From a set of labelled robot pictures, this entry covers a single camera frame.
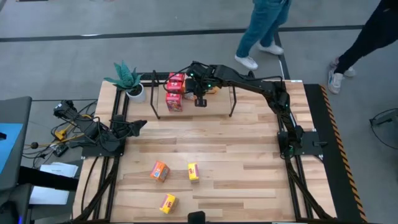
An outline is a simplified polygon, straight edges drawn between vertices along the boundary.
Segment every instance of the potted plant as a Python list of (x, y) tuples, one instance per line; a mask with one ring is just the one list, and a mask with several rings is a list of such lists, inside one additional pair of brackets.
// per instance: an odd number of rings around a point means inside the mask
[(124, 61), (122, 61), (121, 66), (114, 63), (114, 67), (119, 75), (120, 80), (115, 80), (109, 77), (104, 79), (110, 83), (113, 83), (114, 86), (118, 87), (119, 89), (125, 90), (131, 101), (136, 103), (144, 102), (146, 94), (144, 87), (140, 83), (142, 75), (137, 75), (136, 68), (134, 68), (134, 71), (131, 73)]

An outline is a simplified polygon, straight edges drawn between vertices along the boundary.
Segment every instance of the black pants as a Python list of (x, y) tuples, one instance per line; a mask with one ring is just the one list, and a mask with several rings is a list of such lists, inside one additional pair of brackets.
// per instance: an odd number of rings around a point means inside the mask
[(335, 73), (344, 73), (361, 57), (390, 45), (397, 39), (398, 12), (389, 9), (385, 0), (382, 0), (362, 28), (353, 46), (340, 56)]

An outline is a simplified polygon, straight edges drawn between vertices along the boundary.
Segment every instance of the person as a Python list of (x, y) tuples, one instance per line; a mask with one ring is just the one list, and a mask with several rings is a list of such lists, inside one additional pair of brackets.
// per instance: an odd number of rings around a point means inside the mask
[(343, 77), (356, 75), (352, 67), (360, 58), (376, 49), (394, 43), (398, 39), (398, 0), (381, 0), (365, 23), (354, 44), (340, 57), (333, 60), (328, 72), (328, 88), (338, 94)]
[(274, 34), (286, 22), (292, 0), (253, 0), (249, 28), (244, 33), (236, 51), (235, 60), (250, 70), (258, 64), (249, 57), (251, 47), (258, 41), (260, 51), (281, 55), (284, 50), (274, 42)]

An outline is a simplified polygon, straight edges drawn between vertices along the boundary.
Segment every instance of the yellow and black hazard tape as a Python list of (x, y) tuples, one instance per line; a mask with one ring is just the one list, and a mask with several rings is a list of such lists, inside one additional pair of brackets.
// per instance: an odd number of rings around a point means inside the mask
[(347, 171), (347, 176), (349, 178), (349, 184), (351, 185), (351, 190), (354, 193), (354, 199), (356, 201), (356, 204), (357, 204), (357, 207), (358, 207), (358, 210), (359, 210), (359, 214), (361, 215), (361, 218), (363, 219), (364, 222), (368, 222), (368, 219), (366, 218), (366, 215), (365, 215), (365, 211), (363, 210), (361, 199), (359, 199), (359, 194), (358, 194), (358, 191), (357, 191), (356, 186), (355, 186), (353, 173), (351, 172), (351, 169), (349, 168), (347, 155), (346, 155), (346, 152), (345, 152), (344, 147), (343, 147), (343, 141), (341, 140), (340, 133), (338, 132), (336, 120), (335, 120), (335, 117), (333, 116), (333, 112), (331, 110), (331, 106), (330, 106), (330, 103), (329, 103), (328, 95), (326, 93), (326, 89), (325, 89), (324, 86), (321, 86), (321, 89), (322, 89), (323, 99), (325, 100), (325, 105), (328, 108), (329, 118), (330, 118), (333, 130), (334, 130), (335, 136), (336, 136), (337, 145), (338, 145), (338, 148), (340, 150), (340, 154), (341, 154), (342, 160), (344, 162), (345, 169)]

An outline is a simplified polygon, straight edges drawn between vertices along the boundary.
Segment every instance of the white pot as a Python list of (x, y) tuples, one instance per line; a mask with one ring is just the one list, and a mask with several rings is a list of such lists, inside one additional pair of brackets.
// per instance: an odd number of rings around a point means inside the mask
[(130, 100), (135, 103), (142, 103), (146, 99), (144, 86), (142, 86), (141, 83), (140, 83), (140, 86), (142, 87), (142, 91), (137, 96), (132, 96), (126, 91), (127, 96), (129, 96)]

